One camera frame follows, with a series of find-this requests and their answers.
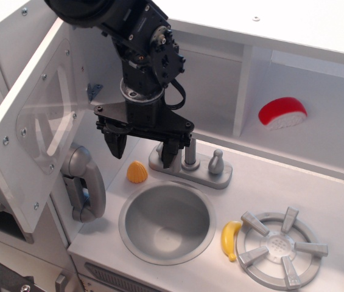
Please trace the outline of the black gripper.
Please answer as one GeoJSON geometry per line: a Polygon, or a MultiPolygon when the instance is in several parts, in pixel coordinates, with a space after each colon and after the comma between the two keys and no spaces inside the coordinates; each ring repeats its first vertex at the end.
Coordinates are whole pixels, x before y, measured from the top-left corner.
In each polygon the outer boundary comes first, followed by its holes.
{"type": "Polygon", "coordinates": [[[119,102],[97,105],[96,127],[104,135],[111,154],[121,159],[127,136],[163,142],[163,169],[171,167],[179,148],[191,144],[194,124],[169,109],[163,99],[152,103],[119,102]]]}

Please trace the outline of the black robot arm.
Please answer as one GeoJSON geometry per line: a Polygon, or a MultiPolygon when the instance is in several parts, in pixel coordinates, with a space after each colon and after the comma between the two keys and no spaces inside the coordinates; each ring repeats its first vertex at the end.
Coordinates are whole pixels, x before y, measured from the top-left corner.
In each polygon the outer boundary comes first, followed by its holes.
{"type": "Polygon", "coordinates": [[[194,124],[177,114],[182,103],[165,100],[168,86],[185,93],[177,81],[185,59],[167,15],[153,1],[48,1],[47,6],[64,22],[97,27],[113,41],[122,63],[124,101],[94,109],[111,154],[122,157],[128,136],[150,139],[163,144],[161,161],[169,168],[190,145],[194,124]]]}

